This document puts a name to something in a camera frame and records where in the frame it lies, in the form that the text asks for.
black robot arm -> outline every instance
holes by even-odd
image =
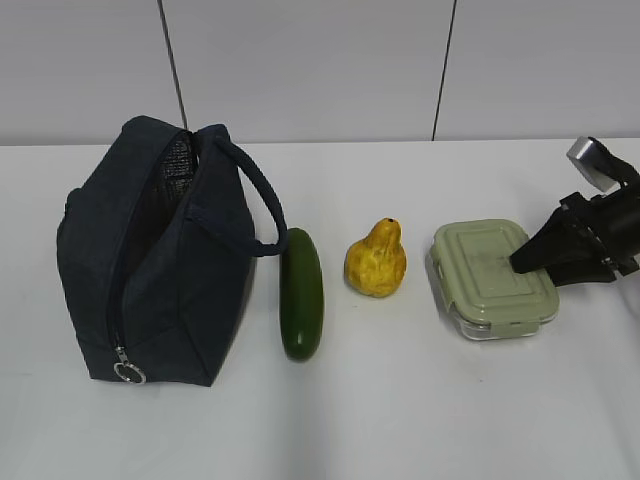
[[[560,201],[547,223],[511,256],[517,273],[546,268],[555,285],[613,282],[640,267],[640,175],[598,140],[580,137],[567,156],[602,191],[591,200],[573,193]]]

container lid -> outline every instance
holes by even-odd
[[[448,309],[490,326],[498,336],[533,333],[556,315],[560,299],[546,270],[518,274],[509,257],[529,240],[509,220],[479,220],[441,227],[432,257]]]

toy pear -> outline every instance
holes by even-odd
[[[397,220],[383,218],[369,235],[351,245],[344,271],[347,282],[360,293],[386,297],[395,292],[407,269]]]

zipper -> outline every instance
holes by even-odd
[[[143,385],[147,381],[147,377],[143,370],[131,363],[129,357],[126,353],[126,340],[124,335],[124,312],[122,306],[122,298],[124,295],[125,284],[127,281],[127,274],[130,272],[124,271],[124,262],[127,254],[126,246],[129,243],[129,238],[131,237],[132,232],[132,222],[138,216],[138,210],[140,208],[140,199],[142,196],[148,191],[151,182],[156,178],[156,174],[158,170],[162,167],[162,162],[166,158],[167,154],[176,144],[176,140],[180,138],[181,135],[185,135],[184,130],[177,133],[167,144],[165,149],[160,153],[157,157],[157,161],[152,166],[147,178],[145,179],[142,190],[140,191],[140,195],[136,201],[136,206],[131,213],[129,218],[129,224],[127,225],[127,231],[122,240],[122,248],[118,254],[118,258],[116,260],[116,265],[113,270],[111,286],[109,289],[109,301],[107,303],[107,314],[106,314],[106,323],[107,323],[107,333],[109,337],[109,343],[113,350],[115,351],[116,356],[118,357],[118,362],[113,364],[113,370],[127,383],[135,384],[135,385]],[[193,150],[194,145],[191,142],[191,137],[189,135],[185,135],[185,141],[189,143],[189,151],[191,155],[195,155]]]

bag handle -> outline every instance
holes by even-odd
[[[230,247],[239,249],[252,257],[280,255],[287,247],[287,224],[284,220],[280,200],[278,200],[269,181],[251,157],[240,147],[220,135],[216,135],[213,141],[223,153],[240,167],[240,170],[242,170],[260,194],[260,197],[275,221],[276,229],[278,230],[278,241],[272,244],[264,244],[254,237],[240,235],[238,232],[229,228],[226,222],[211,215],[209,210],[196,204],[191,204],[189,207],[189,218],[207,230],[213,237],[224,241]]]

